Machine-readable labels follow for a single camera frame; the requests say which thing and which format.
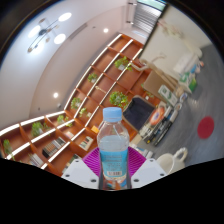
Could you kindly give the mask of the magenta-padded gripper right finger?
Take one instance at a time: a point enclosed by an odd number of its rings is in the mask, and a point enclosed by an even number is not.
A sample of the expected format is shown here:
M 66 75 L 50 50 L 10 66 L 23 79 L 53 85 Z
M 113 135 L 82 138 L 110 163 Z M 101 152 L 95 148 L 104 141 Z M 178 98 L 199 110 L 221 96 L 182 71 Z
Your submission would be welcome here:
M 141 188 L 165 176 L 165 171 L 155 159 L 146 159 L 135 149 L 128 148 L 127 186 L 129 189 Z

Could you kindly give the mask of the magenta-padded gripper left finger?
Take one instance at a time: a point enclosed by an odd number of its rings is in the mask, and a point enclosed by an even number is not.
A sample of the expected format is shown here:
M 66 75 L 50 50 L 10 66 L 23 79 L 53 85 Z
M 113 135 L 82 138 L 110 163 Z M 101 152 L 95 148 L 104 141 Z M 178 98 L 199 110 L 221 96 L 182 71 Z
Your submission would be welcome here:
M 84 188 L 98 189 L 101 175 L 99 149 L 95 148 L 82 159 L 74 159 L 62 178 Z

